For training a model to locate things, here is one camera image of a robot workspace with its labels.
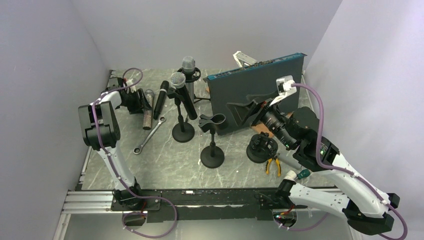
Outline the middle black mic stand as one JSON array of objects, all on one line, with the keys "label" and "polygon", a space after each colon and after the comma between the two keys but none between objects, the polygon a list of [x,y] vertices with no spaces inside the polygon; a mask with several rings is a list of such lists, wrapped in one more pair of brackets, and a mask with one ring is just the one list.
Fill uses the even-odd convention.
[{"label": "middle black mic stand", "polygon": [[223,164],[225,154],[221,148],[216,146],[215,134],[218,130],[227,128],[227,118],[221,113],[213,116],[202,114],[199,117],[198,126],[204,133],[209,132],[211,134],[209,146],[205,147],[200,153],[201,163],[209,169],[216,169]]}]

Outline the black mic stand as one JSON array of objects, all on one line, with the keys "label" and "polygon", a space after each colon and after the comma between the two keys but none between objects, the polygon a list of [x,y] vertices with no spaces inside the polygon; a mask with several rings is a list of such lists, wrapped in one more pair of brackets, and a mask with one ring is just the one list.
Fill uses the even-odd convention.
[{"label": "black mic stand", "polygon": [[182,97],[172,87],[167,91],[167,96],[169,99],[174,100],[174,104],[176,105],[178,112],[178,123],[172,129],[172,137],[179,143],[187,143],[194,138],[195,129],[183,118],[181,111]]},{"label": "black mic stand", "polygon": [[213,116],[202,114],[199,117],[198,126],[204,133],[209,132],[211,134],[209,146],[205,147],[200,153],[201,163],[209,169],[216,169],[223,164],[225,154],[221,148],[216,146],[215,134],[218,130],[227,128],[227,118],[221,113]]}]

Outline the grey cylinder tube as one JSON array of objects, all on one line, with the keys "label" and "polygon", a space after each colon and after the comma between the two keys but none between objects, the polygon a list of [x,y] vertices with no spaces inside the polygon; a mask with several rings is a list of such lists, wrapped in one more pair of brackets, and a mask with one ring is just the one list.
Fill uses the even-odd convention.
[{"label": "grey cylinder tube", "polygon": [[293,169],[301,170],[302,165],[299,164],[293,157],[286,155],[286,154],[279,154],[278,159],[280,162],[285,163],[286,165],[290,166]]}]

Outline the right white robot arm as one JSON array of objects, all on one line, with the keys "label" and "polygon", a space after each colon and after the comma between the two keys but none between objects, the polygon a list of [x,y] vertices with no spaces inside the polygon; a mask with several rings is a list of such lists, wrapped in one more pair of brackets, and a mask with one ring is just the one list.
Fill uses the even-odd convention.
[{"label": "right white robot arm", "polygon": [[227,103],[237,125],[251,120],[264,124],[303,167],[331,180],[340,193],[329,193],[298,183],[287,174],[274,200],[282,207],[308,206],[342,218],[356,231],[384,236],[394,225],[390,211],[398,207],[395,193],[378,190],[363,178],[327,138],[319,136],[319,119],[309,107],[296,109],[286,117],[279,103],[289,94],[249,95],[247,103]]}]

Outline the green handled screwdriver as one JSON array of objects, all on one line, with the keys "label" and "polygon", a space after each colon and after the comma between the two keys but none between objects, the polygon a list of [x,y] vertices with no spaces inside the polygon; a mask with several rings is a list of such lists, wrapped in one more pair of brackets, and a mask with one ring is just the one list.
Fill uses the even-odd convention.
[{"label": "green handled screwdriver", "polygon": [[308,178],[311,175],[311,172],[308,169],[303,169],[299,173],[296,173],[293,170],[290,170],[284,176],[285,180],[296,181],[304,178]]}]

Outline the brown cardboard piece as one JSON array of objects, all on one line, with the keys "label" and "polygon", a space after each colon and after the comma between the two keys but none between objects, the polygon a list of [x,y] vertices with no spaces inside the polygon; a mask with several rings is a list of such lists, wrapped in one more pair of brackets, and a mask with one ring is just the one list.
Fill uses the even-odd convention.
[{"label": "brown cardboard piece", "polygon": [[267,133],[269,135],[270,138],[273,138],[275,135],[268,130],[268,128],[262,123],[262,122],[258,122],[256,125],[251,126],[251,129],[253,129],[257,134],[260,134],[262,132]]}]

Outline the black microphone on stand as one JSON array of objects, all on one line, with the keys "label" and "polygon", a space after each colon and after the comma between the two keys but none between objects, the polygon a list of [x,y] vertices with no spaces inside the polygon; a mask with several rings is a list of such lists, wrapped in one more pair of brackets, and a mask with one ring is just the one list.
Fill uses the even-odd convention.
[{"label": "black microphone on stand", "polygon": [[170,77],[170,84],[175,88],[176,93],[182,97],[188,118],[190,120],[197,119],[198,114],[186,87],[186,76],[181,72],[174,72]]}]

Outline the black wireless microphone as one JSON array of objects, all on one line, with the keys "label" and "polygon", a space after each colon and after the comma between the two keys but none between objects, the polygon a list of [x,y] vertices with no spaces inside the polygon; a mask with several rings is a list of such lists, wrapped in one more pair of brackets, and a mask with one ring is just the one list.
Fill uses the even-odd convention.
[{"label": "black wireless microphone", "polygon": [[164,80],[160,85],[159,95],[158,95],[158,98],[157,98],[157,101],[156,101],[155,108],[153,110],[153,119],[154,120],[158,120],[158,118],[159,118],[159,116],[162,112],[162,109],[163,109],[163,106],[164,106],[164,103],[165,103],[165,99],[167,97],[167,93],[168,93],[168,90],[169,90],[169,84],[170,83],[167,80]]}]

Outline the dark blue server chassis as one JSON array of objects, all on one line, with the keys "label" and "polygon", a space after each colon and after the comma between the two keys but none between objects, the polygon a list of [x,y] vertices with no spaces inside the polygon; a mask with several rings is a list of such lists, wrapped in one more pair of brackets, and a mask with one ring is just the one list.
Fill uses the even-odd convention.
[{"label": "dark blue server chassis", "polygon": [[227,103],[246,104],[249,102],[248,95],[274,93],[277,91],[276,80],[281,77],[292,76],[296,83],[300,83],[305,57],[304,53],[294,53],[205,77],[209,87],[212,114],[225,115],[228,123],[226,129],[216,133],[224,136],[248,127],[247,122],[237,126],[226,106]]}]

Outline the left black mic stand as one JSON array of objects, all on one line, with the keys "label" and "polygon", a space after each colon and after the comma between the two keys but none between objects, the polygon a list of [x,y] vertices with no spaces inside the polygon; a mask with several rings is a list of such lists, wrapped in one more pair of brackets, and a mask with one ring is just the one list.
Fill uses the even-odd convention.
[{"label": "left black mic stand", "polygon": [[172,137],[179,143],[187,143],[194,138],[195,129],[183,118],[181,111],[182,97],[172,87],[167,91],[167,96],[169,99],[174,100],[174,104],[176,105],[178,112],[178,123],[172,129]]}]

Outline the shock mount mic stand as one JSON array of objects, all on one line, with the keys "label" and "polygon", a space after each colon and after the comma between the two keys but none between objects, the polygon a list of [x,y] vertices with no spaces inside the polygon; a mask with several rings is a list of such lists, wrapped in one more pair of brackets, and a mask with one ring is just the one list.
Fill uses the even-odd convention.
[{"label": "shock mount mic stand", "polygon": [[278,143],[267,132],[261,132],[251,137],[246,155],[252,162],[262,164],[273,158],[278,148]]}]

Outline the glitter handle microphone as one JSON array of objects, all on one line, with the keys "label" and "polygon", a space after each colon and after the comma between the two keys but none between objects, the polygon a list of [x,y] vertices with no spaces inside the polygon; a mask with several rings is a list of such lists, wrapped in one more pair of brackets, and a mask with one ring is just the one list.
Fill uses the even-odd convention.
[{"label": "glitter handle microphone", "polygon": [[152,128],[152,115],[153,115],[153,107],[154,107],[154,98],[155,93],[152,89],[147,89],[144,92],[145,100],[148,103],[149,107],[146,105],[144,109],[144,116],[143,116],[143,129],[144,130],[150,130]]}]

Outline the silver ratchet wrench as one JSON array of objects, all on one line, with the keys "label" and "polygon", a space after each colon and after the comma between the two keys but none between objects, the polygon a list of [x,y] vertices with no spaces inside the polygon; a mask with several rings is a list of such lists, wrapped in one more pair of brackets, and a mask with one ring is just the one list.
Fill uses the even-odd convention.
[{"label": "silver ratchet wrench", "polygon": [[149,140],[153,137],[153,135],[157,132],[157,130],[163,125],[164,122],[166,122],[167,118],[165,116],[160,116],[158,118],[158,122],[155,125],[155,127],[149,132],[147,137],[133,149],[133,154],[139,155],[143,148],[146,146],[146,144],[149,142]]}]

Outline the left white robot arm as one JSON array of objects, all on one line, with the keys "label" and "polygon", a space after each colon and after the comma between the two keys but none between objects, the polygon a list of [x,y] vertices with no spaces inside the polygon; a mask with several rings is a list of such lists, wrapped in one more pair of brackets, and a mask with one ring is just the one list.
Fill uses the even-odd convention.
[{"label": "left white robot arm", "polygon": [[100,155],[112,176],[114,200],[130,210],[139,210],[146,201],[120,148],[121,130],[115,110],[121,106],[130,114],[152,109],[141,88],[134,89],[122,77],[112,77],[97,100],[78,107],[79,122],[84,143]]}]

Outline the grey microphone on stand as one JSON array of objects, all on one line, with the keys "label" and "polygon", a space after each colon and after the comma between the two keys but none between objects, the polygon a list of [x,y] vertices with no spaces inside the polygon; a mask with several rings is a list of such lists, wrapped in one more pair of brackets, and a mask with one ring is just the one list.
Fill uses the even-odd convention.
[{"label": "grey microphone on stand", "polygon": [[192,102],[194,102],[194,75],[196,73],[196,64],[192,56],[185,56],[182,59],[182,73],[185,75],[185,86]]}]

